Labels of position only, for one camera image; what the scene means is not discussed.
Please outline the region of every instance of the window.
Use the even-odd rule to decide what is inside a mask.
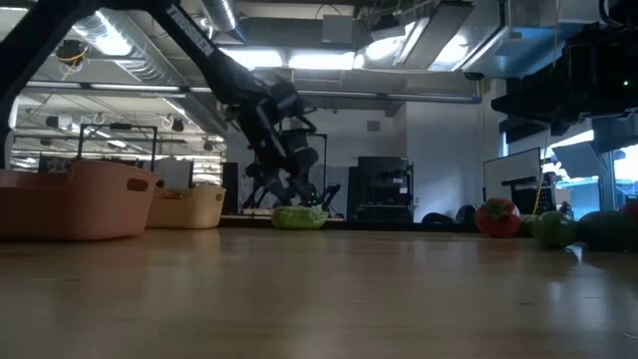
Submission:
[[[581,219],[589,212],[600,210],[600,182],[598,176],[571,178],[569,173],[562,167],[562,163],[554,156],[552,149],[590,142],[593,139],[594,132],[586,131],[551,145],[547,149],[547,160],[542,167],[544,174],[555,173],[558,176],[554,193],[556,205],[560,206],[563,201],[570,203],[574,211],[574,219]]]
[[[638,145],[614,151],[614,177],[616,207],[619,208],[628,196],[638,194]]]

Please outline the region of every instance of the metal frame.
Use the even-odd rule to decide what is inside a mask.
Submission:
[[[96,128],[96,131],[103,128],[109,128],[111,130],[131,130],[131,129],[151,129],[153,130],[153,148],[151,150],[151,172],[156,169],[156,145],[158,143],[158,127],[157,126],[138,126],[128,124],[110,124],[110,125],[94,125],[94,124],[81,124],[80,125],[80,137],[78,138],[78,159],[82,158],[82,150],[84,148],[84,129]]]

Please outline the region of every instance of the beige basket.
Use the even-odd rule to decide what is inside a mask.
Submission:
[[[173,198],[166,198],[173,193]],[[226,189],[200,185],[192,189],[156,189],[147,228],[214,228],[219,224]]]

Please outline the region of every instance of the tomato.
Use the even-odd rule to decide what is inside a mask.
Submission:
[[[520,211],[516,204],[502,198],[488,199],[476,214],[477,227],[492,238],[509,238],[518,232]]]

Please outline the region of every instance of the green fruit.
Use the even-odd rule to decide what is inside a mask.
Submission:
[[[521,214],[520,215],[520,227],[518,228],[517,236],[532,237],[532,229],[534,223],[538,219],[534,214]]]
[[[277,229],[319,229],[328,213],[302,206],[280,206],[272,212],[272,224]]]
[[[638,250],[638,225],[616,211],[596,211],[578,222],[577,239],[591,250]]]
[[[544,249],[562,249],[576,237],[576,223],[559,211],[542,214],[532,226],[532,235]]]

